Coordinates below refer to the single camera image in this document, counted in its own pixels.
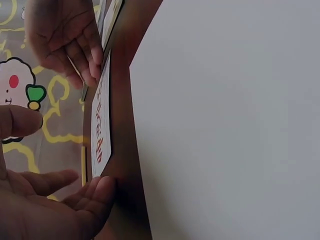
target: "green shape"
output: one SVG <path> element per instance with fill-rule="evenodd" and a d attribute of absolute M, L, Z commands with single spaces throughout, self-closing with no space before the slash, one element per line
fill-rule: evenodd
<path fill-rule="evenodd" d="M 41 102 L 46 96 L 46 89 L 43 86 L 29 85 L 26 94 L 30 102 Z"/>

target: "yellow strip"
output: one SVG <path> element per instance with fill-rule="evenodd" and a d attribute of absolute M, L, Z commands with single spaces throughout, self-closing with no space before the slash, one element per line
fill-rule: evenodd
<path fill-rule="evenodd" d="M 82 177 L 82 186 L 87 183 L 87 170 L 86 170 L 86 147 L 81 147 L 81 177 Z"/>

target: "fingernail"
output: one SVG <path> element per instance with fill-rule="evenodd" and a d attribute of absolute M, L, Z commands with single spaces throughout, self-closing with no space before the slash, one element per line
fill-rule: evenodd
<path fill-rule="evenodd" d="M 44 119 L 42 118 L 42 121 L 41 121 L 41 125 L 40 125 L 40 128 L 39 129 L 42 129 L 42 126 L 44 125 Z"/>

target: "red circle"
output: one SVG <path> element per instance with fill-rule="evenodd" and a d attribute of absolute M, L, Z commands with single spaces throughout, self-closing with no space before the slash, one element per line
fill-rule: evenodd
<path fill-rule="evenodd" d="M 9 80 L 9 85 L 12 89 L 15 89 L 19 84 L 19 78 L 17 75 L 12 75 Z"/>

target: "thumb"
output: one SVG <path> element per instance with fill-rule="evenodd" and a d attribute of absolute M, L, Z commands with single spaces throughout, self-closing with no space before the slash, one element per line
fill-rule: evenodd
<path fill-rule="evenodd" d="M 42 115 L 16 105 L 0 106 L 0 139 L 25 137 L 38 131 L 43 124 Z"/>

